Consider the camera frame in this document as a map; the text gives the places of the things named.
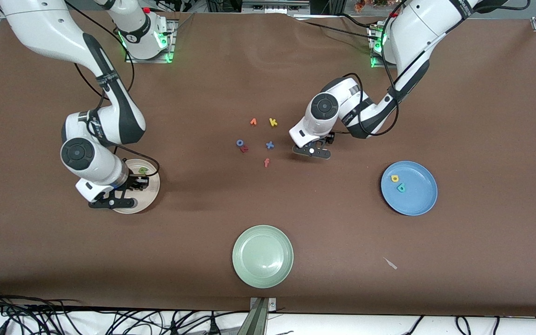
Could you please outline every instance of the black strap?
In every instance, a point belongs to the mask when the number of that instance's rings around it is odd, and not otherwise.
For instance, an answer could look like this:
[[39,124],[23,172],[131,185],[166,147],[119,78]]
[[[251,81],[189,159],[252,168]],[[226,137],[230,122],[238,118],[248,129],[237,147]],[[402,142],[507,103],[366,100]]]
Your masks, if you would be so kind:
[[456,10],[460,13],[460,16],[462,16],[462,20],[468,19],[471,15],[473,15],[473,8],[470,6],[469,2],[467,0],[449,0],[454,7],[456,7]]
[[99,5],[102,9],[108,11],[115,4],[115,0],[107,0],[103,5]]
[[345,115],[342,119],[342,122],[345,126],[348,126],[349,123],[357,116],[359,113],[361,113],[362,110],[368,108],[369,106],[373,105],[374,102],[368,97],[365,100],[363,100],[360,104],[355,106],[351,112],[349,112],[347,115]]
[[111,70],[111,72],[96,77],[96,83],[98,83],[98,86],[105,88],[109,83],[117,79],[119,79],[119,74],[117,74],[117,71]]

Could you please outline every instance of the light green plate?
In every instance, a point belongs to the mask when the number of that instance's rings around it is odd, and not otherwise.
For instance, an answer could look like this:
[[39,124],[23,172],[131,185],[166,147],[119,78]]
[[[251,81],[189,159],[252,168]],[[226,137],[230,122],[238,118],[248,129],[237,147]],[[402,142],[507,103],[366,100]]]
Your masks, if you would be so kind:
[[259,225],[244,231],[233,248],[234,271],[254,288],[280,284],[293,267],[293,246],[280,229]]

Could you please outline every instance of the brown table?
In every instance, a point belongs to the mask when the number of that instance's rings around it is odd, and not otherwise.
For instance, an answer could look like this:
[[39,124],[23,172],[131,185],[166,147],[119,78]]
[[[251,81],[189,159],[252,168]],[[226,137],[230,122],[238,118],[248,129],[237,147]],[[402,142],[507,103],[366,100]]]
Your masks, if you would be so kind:
[[[128,82],[119,45],[76,21]],[[131,147],[160,161],[162,185],[150,210],[121,215],[89,209],[59,159],[66,115],[98,97],[71,63],[28,51],[2,23],[0,291],[111,307],[246,309],[263,295],[288,312],[536,315],[536,32],[525,20],[466,21],[392,132],[339,135],[329,161],[292,154],[287,131],[333,78],[357,72],[383,96],[367,50],[284,15],[196,14],[173,64],[136,64],[147,133]],[[381,196],[383,170],[402,160],[436,178],[425,215],[397,214]],[[231,264],[238,235],[259,224],[295,250],[289,277],[267,290]]]

